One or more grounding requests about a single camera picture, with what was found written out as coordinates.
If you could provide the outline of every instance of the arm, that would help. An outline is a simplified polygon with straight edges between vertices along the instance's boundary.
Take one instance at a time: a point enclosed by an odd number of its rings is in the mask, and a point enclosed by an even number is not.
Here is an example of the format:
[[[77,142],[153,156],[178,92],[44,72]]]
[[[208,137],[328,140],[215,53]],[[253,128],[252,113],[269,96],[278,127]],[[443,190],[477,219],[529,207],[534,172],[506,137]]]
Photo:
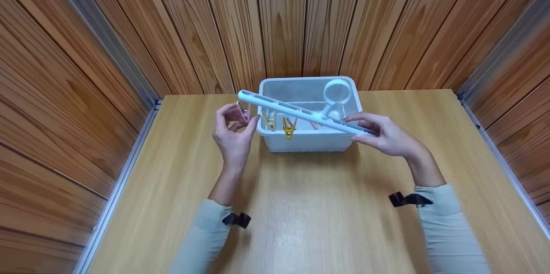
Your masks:
[[[379,131],[379,137],[356,135],[353,139],[387,155],[405,158],[415,192],[434,203],[418,207],[434,273],[490,273],[479,242],[460,210],[460,202],[429,149],[387,117],[358,113],[344,121],[359,121],[359,125]]]
[[[245,123],[236,104],[227,104],[216,112],[214,140],[222,153],[222,172],[208,199],[203,200],[196,211],[174,257],[171,273],[206,273],[220,254],[230,229],[222,219],[232,213],[233,192],[240,183],[258,119],[259,116],[255,116]],[[231,121],[238,122],[228,127]],[[246,127],[244,131],[237,132],[243,127]]]

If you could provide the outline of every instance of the light blue sleeve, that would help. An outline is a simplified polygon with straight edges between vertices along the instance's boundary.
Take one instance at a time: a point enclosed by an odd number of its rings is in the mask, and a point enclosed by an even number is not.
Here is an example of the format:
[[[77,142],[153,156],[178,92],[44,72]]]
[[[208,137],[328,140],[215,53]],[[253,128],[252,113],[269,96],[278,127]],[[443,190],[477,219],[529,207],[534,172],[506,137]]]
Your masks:
[[[222,219],[231,212],[229,206],[222,206],[209,199],[202,200],[169,273],[206,273],[226,243],[230,227],[224,225]]]
[[[434,274],[491,273],[452,186],[415,186],[415,192],[434,202],[418,207]]]

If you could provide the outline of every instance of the finger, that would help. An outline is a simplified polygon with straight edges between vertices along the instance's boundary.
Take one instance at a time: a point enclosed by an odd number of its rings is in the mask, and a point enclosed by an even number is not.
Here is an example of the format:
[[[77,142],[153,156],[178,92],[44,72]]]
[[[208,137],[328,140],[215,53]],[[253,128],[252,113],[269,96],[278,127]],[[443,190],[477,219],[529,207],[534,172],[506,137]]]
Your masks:
[[[370,122],[367,122],[365,121],[364,119],[361,119],[359,121],[359,123],[357,123],[358,126],[360,127],[364,127],[364,128],[368,128],[368,129],[372,129],[374,131],[379,131],[380,130],[380,126],[375,124],[375,123],[370,123]]]
[[[218,131],[227,131],[226,113],[236,107],[237,103],[226,104],[216,111],[216,129]]]
[[[251,118],[250,121],[248,122],[248,126],[246,126],[245,131],[243,131],[242,133],[252,137],[252,135],[254,134],[254,131],[256,130],[256,125],[259,119],[260,119],[259,115],[256,115],[253,118]]]
[[[231,127],[229,128],[229,131],[233,131],[233,132],[237,132],[237,130],[241,129],[242,127],[245,127],[246,124],[245,123],[234,123],[233,125],[231,125]]]
[[[369,123],[370,125],[376,124],[379,127],[381,127],[381,125],[383,125],[383,123],[385,123],[387,120],[388,118],[386,116],[366,112],[356,113],[342,119],[342,121],[344,122],[365,121],[365,123]]]
[[[372,137],[370,135],[354,135],[351,137],[351,139],[355,142],[359,142],[361,144],[369,145],[371,147],[374,147],[375,149],[380,149],[381,145],[381,138],[380,137]]]

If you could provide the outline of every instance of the circular hook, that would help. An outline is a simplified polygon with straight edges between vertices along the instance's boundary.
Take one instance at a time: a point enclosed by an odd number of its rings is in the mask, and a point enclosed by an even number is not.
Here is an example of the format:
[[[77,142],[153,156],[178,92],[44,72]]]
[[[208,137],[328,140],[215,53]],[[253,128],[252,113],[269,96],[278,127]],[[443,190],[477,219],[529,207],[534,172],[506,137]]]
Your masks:
[[[344,86],[344,88],[347,90],[347,92],[348,92],[347,96],[343,99],[340,99],[340,100],[330,99],[327,95],[327,92],[330,90],[330,88],[332,88],[334,90],[335,88],[338,88],[340,86]],[[326,103],[328,103],[330,105],[334,105],[337,102],[340,102],[341,104],[345,104],[346,102],[348,102],[351,99],[351,85],[349,84],[349,82],[347,82],[345,80],[342,80],[342,79],[332,80],[324,86],[323,99],[325,100]]]

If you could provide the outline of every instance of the wood panel wall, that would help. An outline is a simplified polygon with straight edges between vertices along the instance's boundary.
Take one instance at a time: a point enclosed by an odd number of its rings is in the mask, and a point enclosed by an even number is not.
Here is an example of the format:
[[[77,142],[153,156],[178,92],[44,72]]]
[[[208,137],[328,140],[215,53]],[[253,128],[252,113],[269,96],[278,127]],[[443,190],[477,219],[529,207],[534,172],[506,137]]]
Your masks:
[[[351,76],[458,90],[531,0],[96,0],[164,94]]]
[[[469,103],[550,223],[550,17]]]
[[[0,272],[72,271],[148,111],[66,0],[0,0]]]

